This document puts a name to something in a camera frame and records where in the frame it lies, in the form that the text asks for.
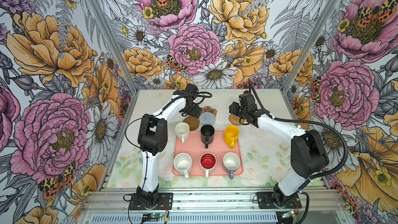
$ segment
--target tray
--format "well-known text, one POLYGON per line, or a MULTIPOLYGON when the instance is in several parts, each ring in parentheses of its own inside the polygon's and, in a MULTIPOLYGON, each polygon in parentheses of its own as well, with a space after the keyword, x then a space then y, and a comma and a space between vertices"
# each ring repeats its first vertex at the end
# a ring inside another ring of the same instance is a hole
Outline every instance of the tray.
MULTIPOLYGON (((243 172, 242 158, 240 155, 239 140, 236 141, 235 147, 231 149, 229 144, 224 142, 224 130, 217 130, 214 133, 214 141, 209 144, 208 149, 205 148, 205 144, 200 140, 200 131, 191 131, 189 133, 189 138, 185 141, 185 144, 181 142, 181 139, 176 139, 176 149, 174 151, 174 157, 180 153, 187 153, 192 158, 192 170, 189 173, 192 177, 204 177, 205 173, 200 167, 200 158, 205 153, 212 153, 216 159, 216 168, 209 174, 209 176, 228 176, 228 173, 224 170, 222 166, 222 158, 228 152, 234 152, 240 158, 240 165, 234 172, 234 176, 238 176, 243 172)), ((180 175, 176 168, 173 167, 173 173, 176 176, 180 175)))

